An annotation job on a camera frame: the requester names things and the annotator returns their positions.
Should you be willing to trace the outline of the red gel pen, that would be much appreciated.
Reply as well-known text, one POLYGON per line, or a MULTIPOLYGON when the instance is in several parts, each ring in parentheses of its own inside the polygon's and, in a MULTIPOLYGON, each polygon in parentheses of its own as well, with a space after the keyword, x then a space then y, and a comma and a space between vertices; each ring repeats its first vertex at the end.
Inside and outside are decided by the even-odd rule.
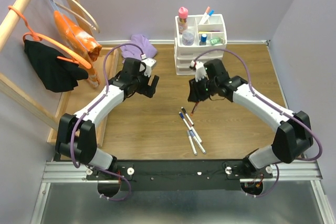
POLYGON ((197 109, 197 106, 198 106, 198 102, 196 102, 196 103, 194 104, 194 106, 193 106, 193 108, 192 108, 192 110, 191 110, 191 113, 190 113, 191 116, 194 115, 195 110, 197 109))

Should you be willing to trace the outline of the black cap whiteboard marker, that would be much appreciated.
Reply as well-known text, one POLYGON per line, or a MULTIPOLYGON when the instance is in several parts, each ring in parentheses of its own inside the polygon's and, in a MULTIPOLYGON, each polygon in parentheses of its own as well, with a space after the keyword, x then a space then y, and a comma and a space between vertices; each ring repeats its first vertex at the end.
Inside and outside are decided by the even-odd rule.
POLYGON ((194 122, 192 121, 191 117, 189 116, 189 114, 187 113, 186 109, 184 107, 181 107, 182 112, 184 113, 185 117, 188 119, 188 121, 190 122, 191 126, 194 126, 194 122))

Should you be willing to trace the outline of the blue cap whiteboard marker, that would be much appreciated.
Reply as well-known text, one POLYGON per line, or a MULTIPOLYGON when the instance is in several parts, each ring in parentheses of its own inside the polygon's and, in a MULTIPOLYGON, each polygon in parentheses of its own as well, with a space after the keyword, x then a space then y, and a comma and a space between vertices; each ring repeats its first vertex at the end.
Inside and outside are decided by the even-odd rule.
POLYGON ((183 113, 180 112, 179 116, 181 117, 181 119, 183 120, 184 124, 186 125, 186 127, 188 128, 189 131, 192 130, 191 126, 189 125, 188 121, 186 120, 186 118, 184 117, 183 113))

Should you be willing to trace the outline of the brown cap white marker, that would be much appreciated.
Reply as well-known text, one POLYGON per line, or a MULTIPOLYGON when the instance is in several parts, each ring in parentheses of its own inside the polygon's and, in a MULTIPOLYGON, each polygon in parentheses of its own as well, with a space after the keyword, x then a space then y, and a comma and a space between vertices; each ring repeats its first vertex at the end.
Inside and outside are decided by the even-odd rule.
POLYGON ((198 139, 198 137, 196 136, 196 133, 194 131, 194 128, 191 126, 190 129, 190 134, 192 136, 192 138, 194 139, 194 141, 196 142, 197 146, 200 148, 200 150, 202 151, 203 154, 206 154, 206 150, 205 148, 202 146, 200 140, 198 139))

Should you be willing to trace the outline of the grey tip acrylic marker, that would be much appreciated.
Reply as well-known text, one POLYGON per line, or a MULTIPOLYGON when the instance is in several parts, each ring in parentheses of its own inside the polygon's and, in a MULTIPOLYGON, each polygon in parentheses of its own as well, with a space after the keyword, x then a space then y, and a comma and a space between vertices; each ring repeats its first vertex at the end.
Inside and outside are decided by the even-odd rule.
POLYGON ((194 154, 195 156, 197 156, 197 151, 196 151, 196 148, 195 148, 193 139, 192 139, 192 137, 191 137, 190 131, 187 130, 187 131, 186 131, 186 134, 187 134, 188 140, 189 140, 189 142, 190 142, 192 152, 193 152, 193 154, 194 154))

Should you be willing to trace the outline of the white plastic drawer organizer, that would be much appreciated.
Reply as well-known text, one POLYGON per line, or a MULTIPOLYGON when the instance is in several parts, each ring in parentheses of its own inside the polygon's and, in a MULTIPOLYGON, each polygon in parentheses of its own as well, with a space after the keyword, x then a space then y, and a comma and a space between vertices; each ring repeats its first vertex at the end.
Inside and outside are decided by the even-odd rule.
POLYGON ((198 60, 206 62, 211 59, 222 59, 223 52, 221 49, 225 49, 227 45, 227 32, 222 14, 213 14, 209 20, 202 25, 199 25, 202 15, 189 15, 187 18, 188 29, 191 29, 195 33, 195 39, 192 46, 185 46, 182 44, 182 34, 179 33, 178 16, 175 16, 175 34, 174 34, 174 61, 175 71, 178 76, 188 76, 193 72, 190 69, 190 63, 198 55, 204 53, 198 60), (222 33, 208 33, 207 44, 200 46, 199 31, 220 30, 222 33), (220 37, 225 39, 225 44, 219 44, 211 46, 209 41, 213 38, 220 37))

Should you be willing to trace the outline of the grey blue cap glue bottle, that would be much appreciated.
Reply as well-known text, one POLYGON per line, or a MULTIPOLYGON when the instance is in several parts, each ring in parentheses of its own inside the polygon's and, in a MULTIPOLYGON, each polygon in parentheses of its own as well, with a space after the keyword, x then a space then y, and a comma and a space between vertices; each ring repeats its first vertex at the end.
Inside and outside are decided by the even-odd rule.
POLYGON ((207 34, 201 34, 199 45, 205 46, 207 44, 207 34))

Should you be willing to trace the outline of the clear round jar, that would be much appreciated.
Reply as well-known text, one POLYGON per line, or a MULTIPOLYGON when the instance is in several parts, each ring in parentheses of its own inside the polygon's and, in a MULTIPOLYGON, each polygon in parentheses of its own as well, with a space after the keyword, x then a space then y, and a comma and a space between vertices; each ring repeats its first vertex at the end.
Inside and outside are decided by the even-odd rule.
POLYGON ((191 29, 186 29, 182 32, 182 44, 185 46, 192 46, 195 39, 195 33, 191 29))

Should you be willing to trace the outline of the light blue acrylic marker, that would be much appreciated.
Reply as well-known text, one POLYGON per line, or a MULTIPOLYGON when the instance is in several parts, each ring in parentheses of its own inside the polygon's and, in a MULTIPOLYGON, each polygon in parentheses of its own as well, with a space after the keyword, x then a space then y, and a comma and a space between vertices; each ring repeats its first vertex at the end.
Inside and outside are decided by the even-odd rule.
POLYGON ((205 23, 209 20, 209 18, 213 15, 213 13, 214 13, 214 10, 211 10, 211 11, 205 16, 205 18, 203 19, 203 21, 202 21, 201 24, 205 24, 205 23))

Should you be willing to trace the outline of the pink cap crayon bottle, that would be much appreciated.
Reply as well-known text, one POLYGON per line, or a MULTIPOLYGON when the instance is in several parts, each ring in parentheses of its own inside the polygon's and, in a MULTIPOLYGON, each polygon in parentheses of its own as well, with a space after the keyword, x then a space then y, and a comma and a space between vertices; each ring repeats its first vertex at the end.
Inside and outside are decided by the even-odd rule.
POLYGON ((180 7, 178 13, 178 30, 182 34, 184 30, 188 28, 187 18, 188 18, 188 9, 185 7, 180 7))

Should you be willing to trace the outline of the pink cap white marker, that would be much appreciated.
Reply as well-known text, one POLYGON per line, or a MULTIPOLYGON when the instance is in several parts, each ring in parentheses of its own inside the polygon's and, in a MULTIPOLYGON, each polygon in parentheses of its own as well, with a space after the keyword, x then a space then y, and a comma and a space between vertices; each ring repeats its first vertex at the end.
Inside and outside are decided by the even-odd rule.
POLYGON ((202 15, 201 20, 199 21, 199 25, 203 24, 205 21, 205 18, 207 17, 208 13, 210 11, 210 7, 208 6, 207 9, 205 10, 204 14, 202 15))

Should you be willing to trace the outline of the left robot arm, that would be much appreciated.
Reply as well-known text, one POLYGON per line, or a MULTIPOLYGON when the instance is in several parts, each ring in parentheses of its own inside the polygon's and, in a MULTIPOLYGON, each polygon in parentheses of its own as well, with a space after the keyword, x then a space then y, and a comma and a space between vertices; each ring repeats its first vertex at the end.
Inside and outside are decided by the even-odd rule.
POLYGON ((108 80, 106 88, 86 107, 60 118, 56 152, 71 158, 76 166, 96 167, 104 179, 112 179, 117 171, 117 158, 97 146, 96 128, 112 109, 133 94, 153 97, 159 81, 158 76, 151 75, 155 65, 152 58, 127 58, 122 70, 108 80))

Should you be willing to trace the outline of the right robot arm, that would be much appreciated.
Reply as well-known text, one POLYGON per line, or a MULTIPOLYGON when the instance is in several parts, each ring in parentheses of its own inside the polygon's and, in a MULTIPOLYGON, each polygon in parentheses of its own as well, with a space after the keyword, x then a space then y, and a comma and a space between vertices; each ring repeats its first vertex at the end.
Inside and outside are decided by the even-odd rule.
POLYGON ((189 102, 199 103, 219 95, 247 108, 274 131, 273 143, 246 155, 238 166, 241 174, 252 178, 275 163, 291 163, 313 145, 309 116, 294 113, 265 97, 240 76, 230 77, 219 59, 206 63, 193 60, 195 77, 189 81, 189 102))

